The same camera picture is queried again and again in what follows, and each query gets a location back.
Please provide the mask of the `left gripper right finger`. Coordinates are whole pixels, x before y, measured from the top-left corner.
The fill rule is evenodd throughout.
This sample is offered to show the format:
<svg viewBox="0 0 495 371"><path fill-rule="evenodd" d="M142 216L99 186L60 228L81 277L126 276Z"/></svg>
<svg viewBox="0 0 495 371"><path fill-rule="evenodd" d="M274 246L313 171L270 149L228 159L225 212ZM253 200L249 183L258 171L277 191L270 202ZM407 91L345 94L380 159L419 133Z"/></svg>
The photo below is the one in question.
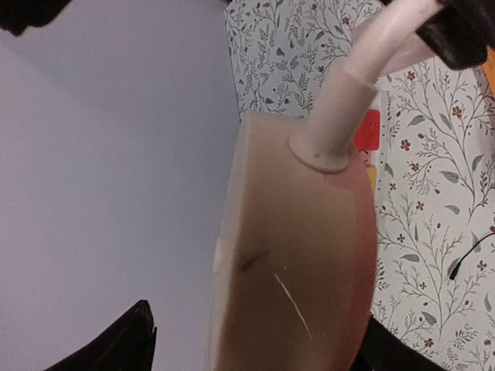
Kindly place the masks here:
<svg viewBox="0 0 495 371"><path fill-rule="evenodd" d="M373 316L353 362L353 371L443 371L443 368L406 346Z"/></svg>

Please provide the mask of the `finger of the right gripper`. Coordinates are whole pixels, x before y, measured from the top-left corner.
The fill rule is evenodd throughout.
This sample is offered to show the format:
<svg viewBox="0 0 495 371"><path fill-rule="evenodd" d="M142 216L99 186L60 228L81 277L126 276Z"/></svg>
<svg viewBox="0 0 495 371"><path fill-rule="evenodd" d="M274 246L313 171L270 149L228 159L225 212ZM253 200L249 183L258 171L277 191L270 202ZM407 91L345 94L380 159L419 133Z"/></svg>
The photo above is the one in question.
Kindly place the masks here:
<svg viewBox="0 0 495 371"><path fill-rule="evenodd" d="M465 70L487 60L494 47L493 1L400 1L411 28L386 70L403 70L434 56L451 70Z"/></svg>
<svg viewBox="0 0 495 371"><path fill-rule="evenodd" d="M1 30L21 36L29 27L50 24L70 0L1 0Z"/></svg>

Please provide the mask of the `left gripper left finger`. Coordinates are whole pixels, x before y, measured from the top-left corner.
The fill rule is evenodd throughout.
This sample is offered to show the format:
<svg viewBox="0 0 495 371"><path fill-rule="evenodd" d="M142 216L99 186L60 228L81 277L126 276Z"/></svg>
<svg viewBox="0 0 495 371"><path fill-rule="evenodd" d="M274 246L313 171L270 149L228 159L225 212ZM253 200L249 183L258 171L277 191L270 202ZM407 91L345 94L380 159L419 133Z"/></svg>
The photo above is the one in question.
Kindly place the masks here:
<svg viewBox="0 0 495 371"><path fill-rule="evenodd" d="M132 305L99 336L46 371L152 369L157 327L148 301Z"/></svg>

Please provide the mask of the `pink round power socket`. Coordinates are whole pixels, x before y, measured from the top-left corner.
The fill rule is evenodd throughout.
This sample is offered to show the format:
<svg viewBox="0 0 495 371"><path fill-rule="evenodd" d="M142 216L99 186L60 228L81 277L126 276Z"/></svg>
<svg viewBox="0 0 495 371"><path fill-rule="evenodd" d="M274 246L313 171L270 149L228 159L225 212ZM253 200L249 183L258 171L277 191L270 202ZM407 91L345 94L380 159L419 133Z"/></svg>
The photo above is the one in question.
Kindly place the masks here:
<svg viewBox="0 0 495 371"><path fill-rule="evenodd" d="M213 264L207 370L348 370L370 317L374 194L353 135L376 97L333 66L307 121L244 116Z"/></svg>

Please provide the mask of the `red cube socket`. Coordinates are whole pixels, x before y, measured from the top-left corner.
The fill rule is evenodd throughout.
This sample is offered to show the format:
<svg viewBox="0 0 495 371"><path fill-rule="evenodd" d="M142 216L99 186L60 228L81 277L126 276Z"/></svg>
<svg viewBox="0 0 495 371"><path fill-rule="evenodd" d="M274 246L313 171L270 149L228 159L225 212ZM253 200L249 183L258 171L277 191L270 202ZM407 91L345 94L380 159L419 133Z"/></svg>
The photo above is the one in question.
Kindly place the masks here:
<svg viewBox="0 0 495 371"><path fill-rule="evenodd" d="M353 138L353 143L359 151L377 151L379 149L380 127L380 111L369 110Z"/></svg>

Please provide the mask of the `yellow cube socket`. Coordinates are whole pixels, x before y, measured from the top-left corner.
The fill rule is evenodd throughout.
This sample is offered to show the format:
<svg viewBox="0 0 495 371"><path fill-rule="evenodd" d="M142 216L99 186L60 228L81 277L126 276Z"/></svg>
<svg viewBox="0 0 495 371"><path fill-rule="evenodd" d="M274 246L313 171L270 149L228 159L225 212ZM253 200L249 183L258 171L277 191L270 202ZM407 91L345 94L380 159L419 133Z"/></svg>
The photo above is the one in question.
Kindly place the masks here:
<svg viewBox="0 0 495 371"><path fill-rule="evenodd" d="M370 187L372 189L372 192L376 192L376 187L377 187L377 168L374 166L367 166L367 176L370 181Z"/></svg>

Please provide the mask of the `orange USB power strip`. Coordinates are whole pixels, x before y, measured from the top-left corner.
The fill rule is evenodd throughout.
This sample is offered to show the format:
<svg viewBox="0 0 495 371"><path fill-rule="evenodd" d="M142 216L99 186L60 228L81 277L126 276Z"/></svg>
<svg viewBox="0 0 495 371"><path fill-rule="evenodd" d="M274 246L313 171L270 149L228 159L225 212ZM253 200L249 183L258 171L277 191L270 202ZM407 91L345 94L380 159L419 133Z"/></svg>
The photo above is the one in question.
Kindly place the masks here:
<svg viewBox="0 0 495 371"><path fill-rule="evenodd" d="M487 48L487 60L482 68L492 95L495 95L495 52L491 47Z"/></svg>

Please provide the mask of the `white multicolour power strip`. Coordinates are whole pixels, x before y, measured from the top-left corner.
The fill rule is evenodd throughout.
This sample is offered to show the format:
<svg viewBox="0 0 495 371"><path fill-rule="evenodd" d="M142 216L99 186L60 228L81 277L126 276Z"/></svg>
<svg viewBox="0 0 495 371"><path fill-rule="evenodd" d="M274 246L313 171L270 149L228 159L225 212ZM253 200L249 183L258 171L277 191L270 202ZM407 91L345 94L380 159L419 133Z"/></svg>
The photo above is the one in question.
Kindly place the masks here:
<svg viewBox="0 0 495 371"><path fill-rule="evenodd" d="M379 209L379 195L380 195L380 184L381 184L381 173L383 172L383 164L384 160L387 157L387 149L384 144L384 135L386 131L386 113L387 113L387 105L386 105L387 94L383 91L379 92L377 96L374 98L374 101L369 107L369 110L375 109L380 111L381 114L381 127L380 127L380 146L377 151L359 151L360 156L363 159L363 163L365 166L374 166L377 168L377 187L376 192L373 192L374 196L374 209L375 212Z"/></svg>

